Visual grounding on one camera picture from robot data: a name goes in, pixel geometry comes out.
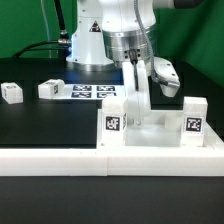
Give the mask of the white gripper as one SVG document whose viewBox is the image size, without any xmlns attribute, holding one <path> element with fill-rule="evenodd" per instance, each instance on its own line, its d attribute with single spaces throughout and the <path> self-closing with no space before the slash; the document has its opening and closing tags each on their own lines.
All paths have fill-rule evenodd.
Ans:
<svg viewBox="0 0 224 224">
<path fill-rule="evenodd" d="M 143 125 L 143 117 L 151 112 L 148 77 L 151 74 L 151 63 L 140 60 L 137 63 L 137 77 L 134 77 L 134 66 L 130 62 L 122 63 L 125 95 L 127 97 L 127 115 L 134 119 L 134 126 Z M 155 74 L 159 78 L 158 85 L 167 97 L 174 97 L 180 88 L 179 77 L 172 65 L 166 59 L 154 58 Z"/>
</svg>

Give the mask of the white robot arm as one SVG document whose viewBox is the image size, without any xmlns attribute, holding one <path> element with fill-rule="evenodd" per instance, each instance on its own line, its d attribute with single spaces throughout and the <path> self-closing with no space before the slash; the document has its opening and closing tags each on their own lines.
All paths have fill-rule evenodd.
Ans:
<svg viewBox="0 0 224 224">
<path fill-rule="evenodd" d="M 77 0 L 78 27 L 67 62 L 87 71 L 123 72 L 128 119 L 140 125 L 150 114 L 150 80 L 167 97 L 176 95 L 179 77 L 172 63 L 156 57 L 152 32 L 158 8 L 195 8 L 203 0 Z"/>
</svg>

